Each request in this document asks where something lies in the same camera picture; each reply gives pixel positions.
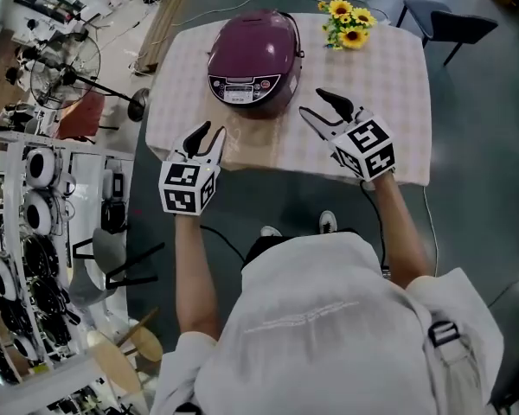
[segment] rice cooker control panel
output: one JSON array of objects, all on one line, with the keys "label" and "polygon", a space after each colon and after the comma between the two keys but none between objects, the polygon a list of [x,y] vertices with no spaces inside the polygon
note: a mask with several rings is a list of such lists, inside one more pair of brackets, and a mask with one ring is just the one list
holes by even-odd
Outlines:
[{"label": "rice cooker control panel", "polygon": [[215,97],[230,105],[247,105],[263,99],[279,82],[280,75],[250,79],[227,79],[209,75],[209,87]]}]

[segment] flower bouquet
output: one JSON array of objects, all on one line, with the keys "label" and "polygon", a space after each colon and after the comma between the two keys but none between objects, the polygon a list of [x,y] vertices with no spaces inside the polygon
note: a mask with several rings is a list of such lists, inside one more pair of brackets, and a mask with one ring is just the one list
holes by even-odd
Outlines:
[{"label": "flower bouquet", "polygon": [[323,25],[327,48],[360,49],[369,39],[369,30],[377,23],[368,10],[354,8],[345,0],[319,2],[318,8],[330,14],[329,21]]}]

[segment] checkered tablecloth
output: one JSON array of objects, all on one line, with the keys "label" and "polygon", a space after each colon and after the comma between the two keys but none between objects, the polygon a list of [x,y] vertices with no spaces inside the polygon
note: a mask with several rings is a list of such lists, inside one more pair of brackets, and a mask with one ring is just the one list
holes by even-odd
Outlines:
[{"label": "checkered tablecloth", "polygon": [[[349,93],[384,118],[394,133],[397,181],[426,186],[431,162],[431,99],[420,39],[406,30],[378,25],[363,49],[334,51],[324,48],[321,25],[326,16],[294,17],[305,52],[298,90],[285,114],[265,126],[269,131],[258,131],[263,126],[253,120],[240,123],[245,128],[255,128],[247,132],[254,137],[268,137],[270,146],[262,143],[254,156],[247,143],[244,155],[239,143],[243,140],[240,130],[238,134],[229,131],[223,165],[230,169],[255,166],[295,170],[354,181],[351,171],[330,158],[327,143],[298,113],[302,105],[337,120],[330,105],[315,93],[316,88],[325,87]],[[212,116],[220,115],[217,105],[221,102],[212,110],[211,105],[204,108],[203,100],[213,98],[207,82],[208,51],[225,22],[181,32],[165,57],[151,91],[146,130],[146,143],[161,159],[167,157],[176,137],[193,125],[213,121]]]}]

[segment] yellow flower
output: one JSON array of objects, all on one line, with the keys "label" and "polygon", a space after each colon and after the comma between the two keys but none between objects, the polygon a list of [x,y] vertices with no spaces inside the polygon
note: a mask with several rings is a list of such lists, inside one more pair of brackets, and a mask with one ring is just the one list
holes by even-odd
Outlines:
[{"label": "yellow flower", "polygon": [[359,23],[362,26],[371,27],[377,24],[376,18],[371,16],[371,13],[365,8],[355,8],[352,10],[352,17],[356,23]]},{"label": "yellow flower", "polygon": [[333,0],[329,5],[329,12],[335,18],[348,15],[354,7],[345,0]]},{"label": "yellow flower", "polygon": [[369,38],[368,33],[361,26],[351,26],[340,30],[338,40],[345,48],[359,49]]}]

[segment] shoe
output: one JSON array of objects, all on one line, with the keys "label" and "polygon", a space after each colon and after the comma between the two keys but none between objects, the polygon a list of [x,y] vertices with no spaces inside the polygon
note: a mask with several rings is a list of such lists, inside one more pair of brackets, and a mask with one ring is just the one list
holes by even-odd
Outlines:
[{"label": "shoe", "polygon": [[282,237],[283,234],[275,229],[273,226],[263,226],[259,235],[262,237]]},{"label": "shoe", "polygon": [[319,233],[325,235],[326,233],[333,233],[338,230],[336,225],[336,217],[331,211],[324,211],[319,217]]}]

